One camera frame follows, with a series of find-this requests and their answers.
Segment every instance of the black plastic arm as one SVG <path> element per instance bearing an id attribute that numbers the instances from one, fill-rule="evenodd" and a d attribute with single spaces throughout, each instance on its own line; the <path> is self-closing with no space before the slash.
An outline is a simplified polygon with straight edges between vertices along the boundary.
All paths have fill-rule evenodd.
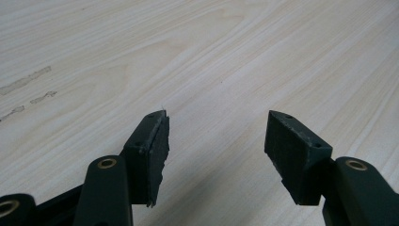
<path id="1" fill-rule="evenodd" d="M 128 220 L 118 223 L 112 223 L 112 220 L 126 219 L 126 213 L 131 212 L 131 204 L 156 204 L 163 178 L 162 169 L 168 157 L 168 135 L 169 117 L 165 110 L 145 116 L 124 145 L 120 156 L 112 156 L 118 162 L 115 168 L 109 170 L 110 173 L 118 170 L 113 176 L 107 177 L 107 174 L 102 174 L 105 171 L 99 170 L 95 165 L 95 162 L 104 160 L 100 158 L 88 168 L 87 178 L 82 186 L 77 186 L 38 206 L 33 197 L 27 194 L 1 197 L 0 226 L 72 225 L 76 218 L 76 225 L 92 225 L 83 221 L 83 218 L 96 218 L 88 214 L 88 211 L 93 209 L 92 213 L 102 213 L 100 208 L 106 208 L 108 214 L 116 211 L 110 216 L 101 214 L 106 218 L 106 222 L 109 221 L 107 225 L 132 225 L 133 221 L 131 224 Z"/>
<path id="2" fill-rule="evenodd" d="M 399 225 L 399 195 L 371 164 L 330 159 L 332 148 L 294 117 L 269 112 L 264 151 L 294 202 L 317 205 L 326 225 Z"/>

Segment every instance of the wood grain surface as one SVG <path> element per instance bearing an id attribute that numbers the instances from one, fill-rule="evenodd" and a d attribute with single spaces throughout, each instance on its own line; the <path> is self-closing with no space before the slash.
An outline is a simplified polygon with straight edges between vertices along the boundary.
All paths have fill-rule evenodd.
<path id="1" fill-rule="evenodd" d="M 271 109 L 399 192 L 395 0 L 4 0 L 0 72 L 0 196 L 80 185 L 163 108 L 164 181 L 135 225 L 324 225 L 263 152 Z"/>

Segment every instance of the light wood tabletop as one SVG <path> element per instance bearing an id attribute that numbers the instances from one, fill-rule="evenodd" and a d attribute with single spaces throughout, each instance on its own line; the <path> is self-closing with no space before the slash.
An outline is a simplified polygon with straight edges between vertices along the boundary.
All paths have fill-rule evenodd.
<path id="1" fill-rule="evenodd" d="M 0 2 L 0 196 L 45 202 L 165 109 L 157 205 L 135 225 L 324 225 L 263 151 L 295 116 L 399 192 L 399 2 Z"/>

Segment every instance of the screw hole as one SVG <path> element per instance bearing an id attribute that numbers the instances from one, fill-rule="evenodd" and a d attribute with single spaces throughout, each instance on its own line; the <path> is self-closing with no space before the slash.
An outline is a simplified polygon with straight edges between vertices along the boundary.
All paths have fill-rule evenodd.
<path id="1" fill-rule="evenodd" d="M 0 203 L 0 218 L 14 212 L 20 206 L 20 202 L 16 200 L 5 201 Z"/>
<path id="2" fill-rule="evenodd" d="M 103 159 L 102 161 L 100 161 L 97 164 L 97 167 L 100 169 L 108 169 L 108 168 L 112 168 L 116 164 L 117 164 L 117 160 L 115 160 L 113 158 L 106 158 L 106 159 Z"/>
<path id="3" fill-rule="evenodd" d="M 366 165 L 364 165 L 361 162 L 356 161 L 356 160 L 349 159 L 349 160 L 346 160 L 345 163 L 346 163 L 346 166 L 348 166 L 348 167 L 350 167 L 350 168 L 352 168 L 354 170 L 360 170 L 360 171 L 367 170 L 367 166 Z"/>

